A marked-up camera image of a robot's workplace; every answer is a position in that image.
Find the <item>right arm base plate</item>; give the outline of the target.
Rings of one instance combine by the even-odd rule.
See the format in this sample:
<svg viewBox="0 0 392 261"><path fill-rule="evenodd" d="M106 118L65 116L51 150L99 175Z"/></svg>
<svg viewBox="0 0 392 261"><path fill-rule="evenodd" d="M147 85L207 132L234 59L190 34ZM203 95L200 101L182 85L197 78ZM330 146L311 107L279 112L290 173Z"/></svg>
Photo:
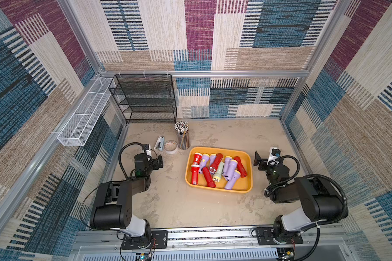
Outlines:
<svg viewBox="0 0 392 261"><path fill-rule="evenodd" d="M275 232L271 226L256 227L252 229L251 235L257 239L259 245L298 245L303 243L300 232L288 232L284 229Z"/></svg>

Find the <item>red flashlight white flower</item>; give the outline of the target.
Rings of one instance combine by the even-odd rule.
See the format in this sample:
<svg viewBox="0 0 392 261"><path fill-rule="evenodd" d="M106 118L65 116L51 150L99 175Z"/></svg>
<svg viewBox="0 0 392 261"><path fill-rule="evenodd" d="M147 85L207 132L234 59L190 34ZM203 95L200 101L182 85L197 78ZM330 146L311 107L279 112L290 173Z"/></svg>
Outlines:
<svg viewBox="0 0 392 261"><path fill-rule="evenodd" d="M193 165L200 165L201 159L202 159L202 154L199 152L195 152L193 158Z"/></svg>

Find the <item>yellow plastic storage tray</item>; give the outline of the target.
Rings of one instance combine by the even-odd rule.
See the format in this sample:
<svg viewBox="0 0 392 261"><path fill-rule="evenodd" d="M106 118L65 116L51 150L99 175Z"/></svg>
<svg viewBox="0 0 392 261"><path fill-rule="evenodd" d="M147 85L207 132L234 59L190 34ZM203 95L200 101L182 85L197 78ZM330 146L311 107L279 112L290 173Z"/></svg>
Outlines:
<svg viewBox="0 0 392 261"><path fill-rule="evenodd" d="M217 184L216 188L209 188L207 186L207 182L206 182L203 174L200 174L198 177L198 185L193 185L192 184L191 164L193 163L194 154L196 152L201 153L201 154L203 154L203 153L206 153L206 154L222 153L224 156L240 157L242 165L244 166L248 176L244 177L244 178L239 178L236 181L236 184L233 186L232 190L225 189L226 181L224 181L224 180L221 180ZM194 147L190 150L190 153L188 156L188 161L187 161L187 166L186 166L186 171L185 171L185 181L190 187L193 187L196 189L214 190L214 191L230 192L230 193L237 193L237 194L248 193L253 188L253 169L251 167L251 158L250 158L249 154L244 151L220 149L220 148L214 148L214 147L201 147L201 146Z"/></svg>

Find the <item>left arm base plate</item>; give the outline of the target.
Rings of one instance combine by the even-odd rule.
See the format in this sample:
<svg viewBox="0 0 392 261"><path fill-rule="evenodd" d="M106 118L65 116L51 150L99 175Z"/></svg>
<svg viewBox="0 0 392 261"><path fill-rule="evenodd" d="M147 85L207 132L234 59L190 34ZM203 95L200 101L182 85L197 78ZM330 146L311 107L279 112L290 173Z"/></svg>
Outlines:
<svg viewBox="0 0 392 261"><path fill-rule="evenodd" d="M122 250L150 250L150 249L166 249L168 241L168 231L159 230L151 232L145 232L140 237L128 237L124 235L123 242L121 244Z"/></svg>

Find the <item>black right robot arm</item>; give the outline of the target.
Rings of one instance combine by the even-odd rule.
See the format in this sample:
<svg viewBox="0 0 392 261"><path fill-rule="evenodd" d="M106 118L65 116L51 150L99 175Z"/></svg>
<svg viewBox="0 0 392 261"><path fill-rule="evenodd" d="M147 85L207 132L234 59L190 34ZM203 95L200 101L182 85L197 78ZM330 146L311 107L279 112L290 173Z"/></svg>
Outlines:
<svg viewBox="0 0 392 261"><path fill-rule="evenodd" d="M348 216L347 196L332 178L309 174L299 177L300 162L290 155L283 156L280 149L271 148L267 159L259 153L254 156L254 166L264 171L269 181L264 196L273 203L300 202L301 206L289 214L276 217L270 226L255 227L250 235L259 245L286 245L278 252L279 261L305 261L318 247L321 226L338 223ZM296 254L296 245L303 243L301 234L316 229L313 246L304 255Z"/></svg>

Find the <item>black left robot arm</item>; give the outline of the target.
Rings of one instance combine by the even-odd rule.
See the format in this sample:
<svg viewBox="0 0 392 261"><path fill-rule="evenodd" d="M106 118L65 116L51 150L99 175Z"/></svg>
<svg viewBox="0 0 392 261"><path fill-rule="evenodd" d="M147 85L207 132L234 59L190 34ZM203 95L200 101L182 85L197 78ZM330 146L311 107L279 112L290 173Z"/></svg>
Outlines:
<svg viewBox="0 0 392 261"><path fill-rule="evenodd" d="M135 145L141 147L142 152L134 156L135 168L127 174L122 163L122 153ZM150 188L151 173L163 168L163 158L150 145L131 142L119 151L118 162L125 179L103 182L93 189L86 196L95 194L89 220L85 221L83 210L80 210L80 220L90 229L123 234L120 239L122 250L153 250L157 244L156 236L147 220L132 213L132 198Z"/></svg>

